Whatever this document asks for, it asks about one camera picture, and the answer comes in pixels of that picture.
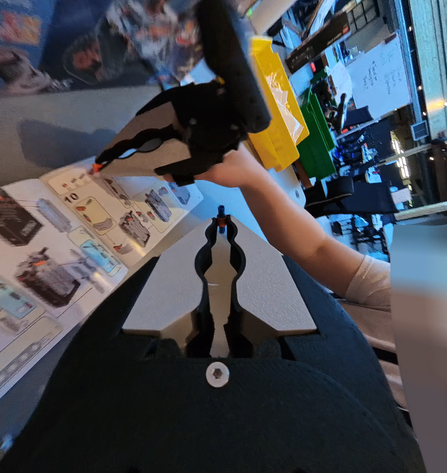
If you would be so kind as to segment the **dark blue toy kit box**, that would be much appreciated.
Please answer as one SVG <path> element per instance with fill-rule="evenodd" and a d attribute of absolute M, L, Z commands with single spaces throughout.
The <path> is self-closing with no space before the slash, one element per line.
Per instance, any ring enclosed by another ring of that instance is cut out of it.
<path fill-rule="evenodd" d="M 203 58 L 197 4 L 0 0 L 0 96 L 179 86 Z"/>

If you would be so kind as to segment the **green plastic bin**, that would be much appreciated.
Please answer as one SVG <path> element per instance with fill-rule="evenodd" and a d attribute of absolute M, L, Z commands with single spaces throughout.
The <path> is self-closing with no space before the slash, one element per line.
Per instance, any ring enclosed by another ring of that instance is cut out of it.
<path fill-rule="evenodd" d="M 335 143 L 315 88 L 319 81 L 327 85 L 326 69 L 317 73 L 310 86 L 299 96 L 299 108 L 309 131 L 308 137 L 297 145 L 299 160 L 308 177 L 316 180 L 327 178 L 336 171 L 331 155 Z"/>

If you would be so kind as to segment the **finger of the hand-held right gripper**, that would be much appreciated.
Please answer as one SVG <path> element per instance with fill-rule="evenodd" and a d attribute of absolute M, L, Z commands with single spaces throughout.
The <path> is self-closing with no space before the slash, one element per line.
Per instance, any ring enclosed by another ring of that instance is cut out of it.
<path fill-rule="evenodd" d="M 179 122 L 173 105 L 168 102 L 135 116 L 114 139 L 128 138 L 135 139 L 140 150 L 146 151 L 145 145 L 151 145 L 151 139 L 178 139 L 183 142 L 183 125 Z M 101 164 L 107 160 L 106 157 L 100 157 L 102 152 L 95 158 L 95 163 Z"/>
<path fill-rule="evenodd" d="M 189 148 L 178 139 L 161 141 L 151 139 L 151 145 L 145 145 L 141 151 L 135 139 L 114 139 L 102 152 L 102 168 L 96 175 L 107 178 L 115 177 L 156 177 L 161 178 L 170 171 L 157 171 L 168 165 L 174 165 L 191 158 Z"/>

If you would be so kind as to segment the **yellow plastic bin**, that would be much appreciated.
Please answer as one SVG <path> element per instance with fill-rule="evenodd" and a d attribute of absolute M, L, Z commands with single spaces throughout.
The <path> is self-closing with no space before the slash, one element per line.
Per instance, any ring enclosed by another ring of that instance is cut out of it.
<path fill-rule="evenodd" d="M 266 169 L 274 169 L 276 172 L 280 172 L 291 166 L 299 158 L 296 146 L 308 137 L 309 131 L 280 56 L 272 50 L 272 39 L 253 36 L 250 39 L 249 56 L 252 70 L 271 115 L 269 126 L 260 133 L 250 133 L 249 138 L 263 166 Z M 266 81 L 266 76 L 271 73 L 276 74 L 277 82 L 284 90 L 288 91 L 289 109 L 304 127 L 296 144 L 291 138 Z"/>

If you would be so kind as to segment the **grey desk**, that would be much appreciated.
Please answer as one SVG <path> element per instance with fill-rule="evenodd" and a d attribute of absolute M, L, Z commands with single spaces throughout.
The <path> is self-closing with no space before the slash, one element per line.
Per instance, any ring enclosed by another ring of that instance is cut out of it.
<path fill-rule="evenodd" d="M 0 186 L 39 178 L 50 170 L 98 154 L 160 91 L 158 86 L 134 86 L 0 98 Z M 292 167 L 278 173 L 273 169 L 268 172 L 296 203 L 302 205 L 301 185 Z M 225 206 L 227 213 L 264 237 L 238 189 L 227 189 L 206 181 L 196 184 L 203 201 L 135 267 L 139 269 L 202 221 L 215 216 L 220 204 Z M 212 257 L 213 264 L 206 273 L 210 283 L 210 311 L 215 321 L 210 353 L 225 356 L 228 344 L 223 326 L 230 311 L 231 281 L 235 271 L 230 265 L 230 246 L 224 236 L 217 237 Z M 127 278 L 137 271 L 135 267 Z M 24 427 L 62 353 L 83 323 L 76 322 L 66 334 L 61 334 L 49 351 L 0 398 L 0 441 L 18 435 Z"/>

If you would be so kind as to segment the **whiteboard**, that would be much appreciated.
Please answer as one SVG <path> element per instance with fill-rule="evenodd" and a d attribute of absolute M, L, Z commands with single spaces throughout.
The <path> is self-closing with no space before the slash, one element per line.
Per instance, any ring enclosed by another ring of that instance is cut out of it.
<path fill-rule="evenodd" d="M 380 119 L 412 103 L 398 32 L 359 54 L 345 67 L 352 81 L 356 107 L 367 107 L 372 119 Z"/>

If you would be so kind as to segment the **black office chair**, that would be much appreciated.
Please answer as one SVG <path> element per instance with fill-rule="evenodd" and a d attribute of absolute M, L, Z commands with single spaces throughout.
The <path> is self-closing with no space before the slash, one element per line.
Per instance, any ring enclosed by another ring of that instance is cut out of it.
<path fill-rule="evenodd" d="M 316 181 L 304 189 L 305 210 L 313 217 L 391 215 L 399 213 L 387 183 L 354 181 L 348 176 Z"/>

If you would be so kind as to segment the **person's right forearm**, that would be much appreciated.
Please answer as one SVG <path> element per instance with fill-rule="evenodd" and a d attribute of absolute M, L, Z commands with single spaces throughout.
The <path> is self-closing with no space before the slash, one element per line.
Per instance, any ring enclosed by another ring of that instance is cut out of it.
<path fill-rule="evenodd" d="M 194 178 L 240 189 L 269 244 L 292 258 L 318 283 L 346 296 L 364 256 L 329 236 L 244 145 Z"/>

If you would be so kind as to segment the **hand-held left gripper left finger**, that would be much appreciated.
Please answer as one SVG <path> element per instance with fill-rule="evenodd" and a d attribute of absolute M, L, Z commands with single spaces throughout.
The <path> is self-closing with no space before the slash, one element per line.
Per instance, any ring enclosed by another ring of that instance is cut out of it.
<path fill-rule="evenodd" d="M 173 339 L 188 357 L 209 357 L 215 334 L 205 273 L 212 265 L 215 219 L 208 219 L 158 258 L 122 331 Z"/>

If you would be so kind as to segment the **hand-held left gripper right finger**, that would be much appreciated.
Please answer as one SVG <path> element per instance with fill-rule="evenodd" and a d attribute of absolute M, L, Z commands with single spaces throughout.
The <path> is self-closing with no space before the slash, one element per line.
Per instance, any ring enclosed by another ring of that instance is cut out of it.
<path fill-rule="evenodd" d="M 236 271 L 224 331 L 232 358 L 250 358 L 266 340 L 315 334 L 316 324 L 282 254 L 228 215 L 230 263 Z"/>

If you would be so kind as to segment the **open white instruction booklet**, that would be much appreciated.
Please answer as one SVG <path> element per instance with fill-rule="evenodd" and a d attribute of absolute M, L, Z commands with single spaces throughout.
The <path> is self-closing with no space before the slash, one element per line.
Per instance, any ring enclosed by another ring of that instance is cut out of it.
<path fill-rule="evenodd" d="M 92 161 L 0 187 L 0 399 L 203 200 Z"/>

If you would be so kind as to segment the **person's pale shirt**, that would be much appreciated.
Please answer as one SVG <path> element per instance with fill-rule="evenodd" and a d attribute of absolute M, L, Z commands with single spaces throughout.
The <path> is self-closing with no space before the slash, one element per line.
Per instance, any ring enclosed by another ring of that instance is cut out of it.
<path fill-rule="evenodd" d="M 339 304 L 372 348 L 395 355 L 390 277 L 389 263 L 366 255 Z"/>

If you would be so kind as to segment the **long black cardboard box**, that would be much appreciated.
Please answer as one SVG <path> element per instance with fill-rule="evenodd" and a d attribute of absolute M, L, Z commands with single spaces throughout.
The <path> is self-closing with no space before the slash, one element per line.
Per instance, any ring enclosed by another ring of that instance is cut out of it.
<path fill-rule="evenodd" d="M 296 73 L 307 63 L 313 62 L 328 47 L 350 34 L 350 22 L 345 11 L 339 11 L 316 33 L 309 36 L 286 58 L 286 65 L 291 74 Z"/>

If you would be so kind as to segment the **clear plastic bag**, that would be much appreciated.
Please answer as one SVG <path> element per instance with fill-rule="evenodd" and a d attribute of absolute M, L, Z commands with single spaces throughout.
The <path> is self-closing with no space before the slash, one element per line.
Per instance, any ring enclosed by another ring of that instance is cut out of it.
<path fill-rule="evenodd" d="M 266 81 L 270 87 L 278 109 L 283 117 L 293 142 L 296 144 L 298 138 L 303 132 L 304 127 L 301 121 L 297 119 L 289 109 L 288 91 L 284 90 L 276 79 L 277 77 L 275 73 L 271 73 L 266 76 Z"/>

